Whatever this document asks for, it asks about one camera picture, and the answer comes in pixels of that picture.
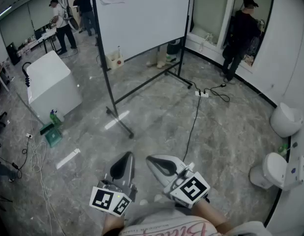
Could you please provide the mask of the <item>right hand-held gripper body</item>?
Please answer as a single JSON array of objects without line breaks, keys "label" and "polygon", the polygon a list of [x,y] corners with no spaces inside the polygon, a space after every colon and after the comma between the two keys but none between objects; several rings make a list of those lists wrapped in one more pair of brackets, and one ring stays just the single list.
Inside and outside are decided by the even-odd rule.
[{"label": "right hand-held gripper body", "polygon": [[186,208],[192,208],[210,189],[194,166],[193,162],[185,166],[163,189],[165,196]]}]

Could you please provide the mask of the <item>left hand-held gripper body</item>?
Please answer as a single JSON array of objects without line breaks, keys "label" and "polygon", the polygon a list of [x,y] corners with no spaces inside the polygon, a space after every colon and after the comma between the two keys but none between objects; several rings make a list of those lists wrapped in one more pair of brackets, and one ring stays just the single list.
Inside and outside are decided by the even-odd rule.
[{"label": "left hand-held gripper body", "polygon": [[137,188],[133,179],[133,173],[125,174],[122,177],[114,177],[106,173],[98,185],[92,189],[90,206],[121,217],[129,205],[135,201]]}]

